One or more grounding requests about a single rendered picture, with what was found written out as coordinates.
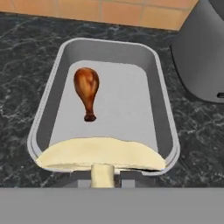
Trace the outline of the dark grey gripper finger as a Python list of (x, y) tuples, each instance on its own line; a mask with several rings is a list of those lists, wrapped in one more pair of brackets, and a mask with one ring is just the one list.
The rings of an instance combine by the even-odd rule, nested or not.
[(157, 186), (155, 177), (144, 176), (140, 171), (120, 171), (115, 174), (116, 188), (148, 188)]

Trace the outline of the cream white mushroom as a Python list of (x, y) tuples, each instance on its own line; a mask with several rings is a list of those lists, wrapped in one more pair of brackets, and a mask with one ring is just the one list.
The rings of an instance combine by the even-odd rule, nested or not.
[(162, 171), (165, 160), (150, 147), (109, 137), (75, 138), (47, 148), (36, 160), (43, 169), (91, 171), (92, 188), (114, 188), (115, 171)]

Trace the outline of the grey rectangular tupperware container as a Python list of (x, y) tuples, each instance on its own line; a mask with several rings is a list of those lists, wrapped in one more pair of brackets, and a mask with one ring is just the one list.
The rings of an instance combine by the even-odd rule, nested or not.
[[(100, 86), (95, 121), (74, 90), (74, 74), (94, 69)], [(158, 54), (146, 45), (73, 38), (59, 48), (27, 139), (37, 158), (48, 146), (75, 137), (114, 137), (146, 144), (171, 169), (180, 146)]]

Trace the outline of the brown chicken drumstick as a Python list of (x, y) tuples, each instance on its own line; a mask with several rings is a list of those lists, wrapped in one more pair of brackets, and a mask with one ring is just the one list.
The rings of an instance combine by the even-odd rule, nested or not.
[(79, 68), (73, 76), (73, 84), (86, 110), (84, 121), (93, 122), (96, 119), (94, 101), (100, 85), (97, 72), (89, 67)]

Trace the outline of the grey countertop appliance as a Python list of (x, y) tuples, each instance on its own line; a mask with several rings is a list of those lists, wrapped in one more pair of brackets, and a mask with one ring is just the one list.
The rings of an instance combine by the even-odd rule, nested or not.
[(171, 44), (185, 89), (224, 103), (224, 0), (199, 0)]

